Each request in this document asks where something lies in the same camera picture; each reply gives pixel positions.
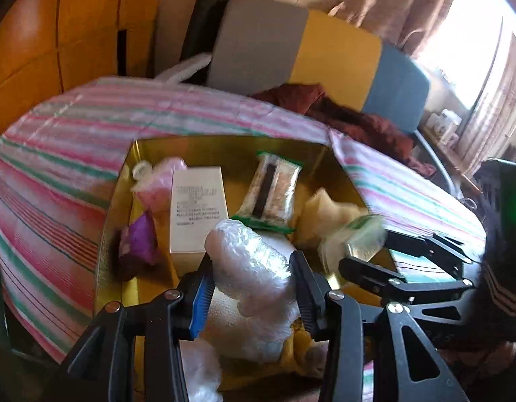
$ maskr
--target blue cushion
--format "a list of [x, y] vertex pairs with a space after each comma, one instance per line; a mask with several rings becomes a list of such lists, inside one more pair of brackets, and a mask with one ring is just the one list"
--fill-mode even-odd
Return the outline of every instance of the blue cushion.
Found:
[[362, 112], [390, 119], [407, 134], [418, 127], [428, 97], [428, 78], [409, 57], [383, 43], [381, 58]]

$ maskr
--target yellow fabric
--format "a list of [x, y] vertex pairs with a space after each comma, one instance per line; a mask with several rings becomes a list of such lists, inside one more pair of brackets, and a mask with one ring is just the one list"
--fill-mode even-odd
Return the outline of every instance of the yellow fabric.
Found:
[[336, 103], [360, 111], [380, 57], [377, 36], [310, 10], [289, 83], [320, 83]]

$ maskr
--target pink plastic bag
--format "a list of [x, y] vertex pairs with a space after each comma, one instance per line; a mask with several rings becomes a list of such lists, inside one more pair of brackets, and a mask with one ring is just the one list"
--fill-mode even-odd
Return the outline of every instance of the pink plastic bag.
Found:
[[187, 169], [187, 165], [181, 158], [166, 158], [155, 165], [152, 173], [139, 181], [131, 191], [138, 196], [144, 207], [153, 213], [168, 210], [171, 205], [174, 171], [184, 169]]

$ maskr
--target dark red cloth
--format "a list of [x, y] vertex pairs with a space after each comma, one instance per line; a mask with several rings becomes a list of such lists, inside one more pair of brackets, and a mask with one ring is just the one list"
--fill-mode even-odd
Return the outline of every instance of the dark red cloth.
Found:
[[325, 91], [320, 84], [283, 84], [278, 88], [255, 93], [252, 98], [306, 115], [310, 106], [324, 95]]
[[429, 178], [435, 173], [433, 165], [412, 156], [412, 139], [389, 119], [336, 104], [320, 84], [283, 84], [257, 93], [253, 98], [314, 118], [392, 157], [423, 177]]

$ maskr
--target pink striped fabric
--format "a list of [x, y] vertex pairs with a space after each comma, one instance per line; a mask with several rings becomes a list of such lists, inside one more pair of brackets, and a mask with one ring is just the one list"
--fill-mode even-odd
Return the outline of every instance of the pink striped fabric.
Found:
[[[107, 77], [52, 98], [0, 137], [0, 269], [5, 300], [61, 361], [92, 318], [96, 248], [120, 166], [135, 139], [252, 134], [332, 146], [388, 228], [441, 232], [482, 252], [476, 217], [394, 160], [312, 119], [192, 85]], [[442, 271], [396, 260], [412, 281]]]

